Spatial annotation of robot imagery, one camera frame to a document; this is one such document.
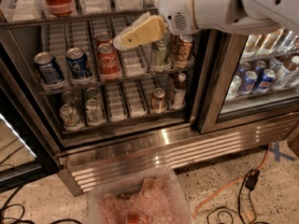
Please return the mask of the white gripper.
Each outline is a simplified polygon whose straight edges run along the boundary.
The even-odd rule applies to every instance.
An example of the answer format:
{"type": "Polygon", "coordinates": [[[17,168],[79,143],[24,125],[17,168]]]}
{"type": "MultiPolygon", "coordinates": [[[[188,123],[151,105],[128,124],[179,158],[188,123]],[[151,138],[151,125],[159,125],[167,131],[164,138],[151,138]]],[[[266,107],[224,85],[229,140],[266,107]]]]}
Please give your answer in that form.
{"type": "Polygon", "coordinates": [[[151,0],[158,15],[146,12],[113,38],[117,50],[134,49],[172,35],[193,35],[198,31],[194,18],[194,0],[151,0]]]}

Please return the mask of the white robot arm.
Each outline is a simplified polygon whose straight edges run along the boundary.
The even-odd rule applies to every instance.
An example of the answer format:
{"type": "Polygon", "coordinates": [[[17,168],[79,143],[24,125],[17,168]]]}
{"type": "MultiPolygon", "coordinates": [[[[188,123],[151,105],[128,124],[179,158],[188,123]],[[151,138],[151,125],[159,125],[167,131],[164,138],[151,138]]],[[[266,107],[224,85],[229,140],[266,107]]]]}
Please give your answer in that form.
{"type": "Polygon", "coordinates": [[[269,34],[280,27],[299,31],[299,0],[153,0],[145,13],[113,38],[118,50],[155,42],[165,34],[193,35],[216,29],[229,34],[269,34]]]}

